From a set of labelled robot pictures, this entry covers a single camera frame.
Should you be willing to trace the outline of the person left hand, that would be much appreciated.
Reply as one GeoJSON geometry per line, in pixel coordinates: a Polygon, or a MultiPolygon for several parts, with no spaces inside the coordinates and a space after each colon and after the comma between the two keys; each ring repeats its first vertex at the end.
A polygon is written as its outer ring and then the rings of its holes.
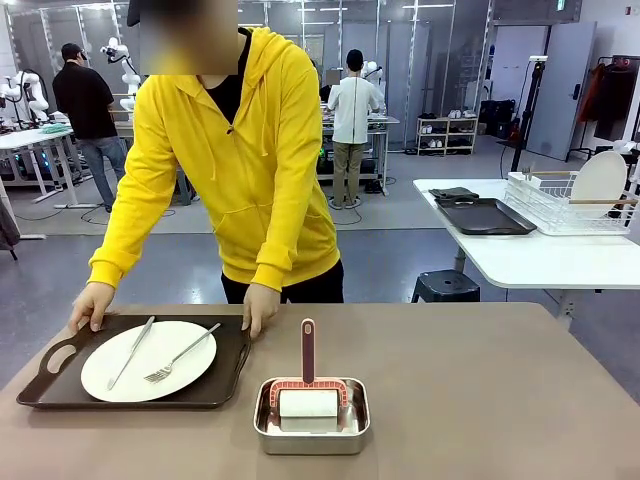
{"type": "Polygon", "coordinates": [[[243,301],[242,330],[247,331],[252,340],[257,339],[263,327],[277,314],[281,295],[270,287],[252,283],[243,301]]]}

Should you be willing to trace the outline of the person right hand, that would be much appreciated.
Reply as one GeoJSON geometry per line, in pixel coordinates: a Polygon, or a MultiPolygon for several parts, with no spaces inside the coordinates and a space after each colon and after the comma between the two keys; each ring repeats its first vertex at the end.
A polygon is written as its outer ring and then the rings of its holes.
{"type": "Polygon", "coordinates": [[[73,302],[69,330],[76,334],[87,326],[92,332],[98,332],[115,293],[116,289],[111,285],[89,282],[73,302]]]}

